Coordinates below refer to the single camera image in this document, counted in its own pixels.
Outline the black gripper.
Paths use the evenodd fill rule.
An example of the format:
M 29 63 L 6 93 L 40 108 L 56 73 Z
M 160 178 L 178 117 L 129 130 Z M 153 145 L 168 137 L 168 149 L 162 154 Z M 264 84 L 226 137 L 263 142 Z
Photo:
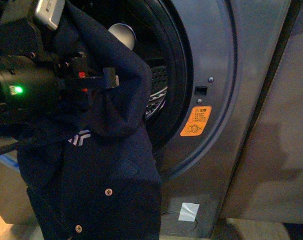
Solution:
M 66 54 L 57 65 L 59 103 L 81 112 L 93 104 L 93 94 L 119 86 L 114 67 L 95 70 L 84 52 Z

